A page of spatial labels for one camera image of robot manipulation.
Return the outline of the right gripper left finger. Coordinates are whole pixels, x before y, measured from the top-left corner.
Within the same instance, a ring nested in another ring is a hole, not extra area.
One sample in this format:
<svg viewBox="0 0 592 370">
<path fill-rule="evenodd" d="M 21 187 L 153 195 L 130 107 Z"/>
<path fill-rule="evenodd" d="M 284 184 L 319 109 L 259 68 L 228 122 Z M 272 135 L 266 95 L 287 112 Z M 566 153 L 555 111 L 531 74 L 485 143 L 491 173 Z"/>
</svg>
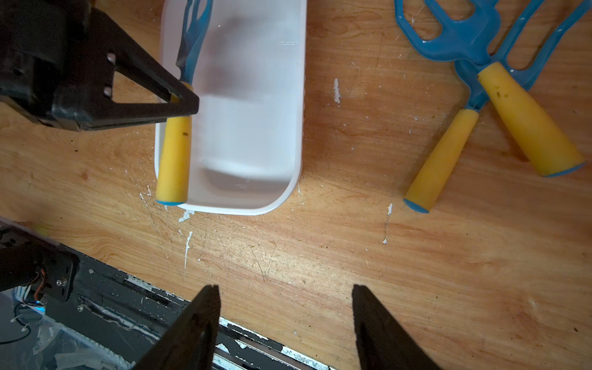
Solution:
<svg viewBox="0 0 592 370">
<path fill-rule="evenodd" d="M 220 292 L 206 285 L 135 369 L 210 369 L 220 318 Z"/>
</svg>

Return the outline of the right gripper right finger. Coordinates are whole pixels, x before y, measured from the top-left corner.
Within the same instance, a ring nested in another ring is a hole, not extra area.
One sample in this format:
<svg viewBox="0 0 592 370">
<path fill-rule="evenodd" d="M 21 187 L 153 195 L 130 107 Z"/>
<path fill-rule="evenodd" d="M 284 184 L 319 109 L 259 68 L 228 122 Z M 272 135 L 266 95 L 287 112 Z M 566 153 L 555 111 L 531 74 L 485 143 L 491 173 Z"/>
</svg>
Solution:
<svg viewBox="0 0 592 370">
<path fill-rule="evenodd" d="M 365 285 L 352 290 L 356 347 L 362 369 L 438 369 Z"/>
</svg>

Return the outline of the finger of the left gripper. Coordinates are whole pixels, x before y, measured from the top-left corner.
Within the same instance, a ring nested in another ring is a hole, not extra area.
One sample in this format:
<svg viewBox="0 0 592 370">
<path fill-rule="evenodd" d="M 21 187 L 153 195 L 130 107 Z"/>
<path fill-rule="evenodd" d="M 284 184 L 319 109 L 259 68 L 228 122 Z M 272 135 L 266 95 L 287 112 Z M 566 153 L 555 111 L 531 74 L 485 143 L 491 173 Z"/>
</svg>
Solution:
<svg viewBox="0 0 592 370">
<path fill-rule="evenodd" d="M 117 103 L 114 79 L 120 74 L 159 99 Z M 199 97 L 183 85 L 105 12 L 92 10 L 83 42 L 83 129 L 88 131 L 160 123 L 191 116 Z"/>
</svg>

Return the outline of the white plastic storage box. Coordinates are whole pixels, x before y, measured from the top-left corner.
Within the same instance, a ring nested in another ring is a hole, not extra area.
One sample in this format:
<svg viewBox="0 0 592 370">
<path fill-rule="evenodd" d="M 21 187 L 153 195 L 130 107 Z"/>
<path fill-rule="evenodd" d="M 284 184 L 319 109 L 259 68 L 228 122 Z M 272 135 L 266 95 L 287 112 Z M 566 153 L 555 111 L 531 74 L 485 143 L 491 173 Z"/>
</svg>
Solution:
<svg viewBox="0 0 592 370">
<path fill-rule="evenodd" d="M 187 214 L 256 216 L 302 170 L 307 4 L 215 1 L 194 71 Z"/>
</svg>

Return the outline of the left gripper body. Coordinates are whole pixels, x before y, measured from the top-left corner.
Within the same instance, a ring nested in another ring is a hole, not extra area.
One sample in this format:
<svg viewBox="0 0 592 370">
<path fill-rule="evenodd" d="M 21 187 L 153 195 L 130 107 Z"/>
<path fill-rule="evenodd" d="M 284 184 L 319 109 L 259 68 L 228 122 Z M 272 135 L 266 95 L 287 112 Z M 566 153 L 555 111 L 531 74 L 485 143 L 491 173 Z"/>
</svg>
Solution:
<svg viewBox="0 0 592 370">
<path fill-rule="evenodd" d="M 43 126 L 114 128 L 115 43 L 115 22 L 88 1 L 3 1 L 1 101 Z"/>
</svg>

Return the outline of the blue fork rake yellow handle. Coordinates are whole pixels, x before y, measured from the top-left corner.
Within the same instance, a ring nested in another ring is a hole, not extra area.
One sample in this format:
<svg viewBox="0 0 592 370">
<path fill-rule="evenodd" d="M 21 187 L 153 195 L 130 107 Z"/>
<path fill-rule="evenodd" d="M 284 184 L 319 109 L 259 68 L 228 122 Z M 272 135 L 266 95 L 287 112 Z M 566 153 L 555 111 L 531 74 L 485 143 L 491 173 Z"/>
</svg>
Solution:
<svg viewBox="0 0 592 370">
<path fill-rule="evenodd" d="M 427 214 L 435 205 L 479 120 L 479 112 L 491 102 L 487 95 L 475 100 L 473 96 L 479 87 L 475 73 L 453 64 L 458 77 L 469 87 L 470 97 L 464 108 L 455 115 L 405 194 L 405 204 L 419 213 Z"/>
</svg>

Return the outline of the blue claw rake yellow handle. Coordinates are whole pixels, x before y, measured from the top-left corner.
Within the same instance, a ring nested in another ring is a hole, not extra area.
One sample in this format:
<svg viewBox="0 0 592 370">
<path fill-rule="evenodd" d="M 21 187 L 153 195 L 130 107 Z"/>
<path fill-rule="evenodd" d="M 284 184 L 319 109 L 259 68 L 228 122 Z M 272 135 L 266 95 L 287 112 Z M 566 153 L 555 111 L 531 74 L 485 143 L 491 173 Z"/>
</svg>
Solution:
<svg viewBox="0 0 592 370">
<path fill-rule="evenodd" d="M 531 1 L 515 21 L 498 51 L 491 55 L 489 44 L 501 27 L 495 1 L 474 1 L 473 14 L 454 20 L 438 1 L 425 2 L 433 17 L 442 26 L 434 39 L 419 36 L 406 19 L 404 3 L 396 1 L 395 19 L 413 48 L 428 60 L 454 62 L 467 72 L 475 73 L 479 86 L 475 100 L 487 95 L 500 118 L 524 155 L 541 177 L 557 177 L 581 168 L 586 160 L 541 105 L 529 94 L 561 37 L 591 8 L 582 1 L 551 33 L 528 69 L 513 69 L 507 62 L 524 27 L 541 6 Z"/>
</svg>

